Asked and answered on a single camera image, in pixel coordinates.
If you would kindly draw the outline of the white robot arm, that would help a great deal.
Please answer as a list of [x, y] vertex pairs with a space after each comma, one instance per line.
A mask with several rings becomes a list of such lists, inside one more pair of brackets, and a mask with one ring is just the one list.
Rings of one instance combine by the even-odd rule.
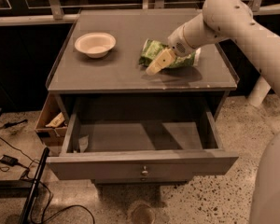
[[[168, 48], [147, 68], [153, 76], [177, 57], [231, 39], [280, 98], [280, 36], [253, 19], [241, 0], [205, 0], [202, 12], [168, 37]], [[257, 171], [249, 224], [280, 224], [280, 132], [263, 151]]]

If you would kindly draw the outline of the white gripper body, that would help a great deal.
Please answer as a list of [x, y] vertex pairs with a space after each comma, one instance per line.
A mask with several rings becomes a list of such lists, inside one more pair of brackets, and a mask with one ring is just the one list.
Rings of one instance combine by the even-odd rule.
[[184, 37], [184, 26], [179, 26], [168, 36], [168, 46], [178, 57], [185, 57], [195, 51]]

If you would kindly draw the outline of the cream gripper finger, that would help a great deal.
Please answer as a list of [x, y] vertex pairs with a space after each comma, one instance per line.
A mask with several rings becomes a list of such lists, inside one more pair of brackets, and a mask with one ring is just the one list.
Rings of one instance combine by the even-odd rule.
[[157, 57], [150, 63], [146, 69], [149, 76], [156, 75], [160, 70], [166, 68], [175, 61], [175, 53], [171, 49], [164, 49]]

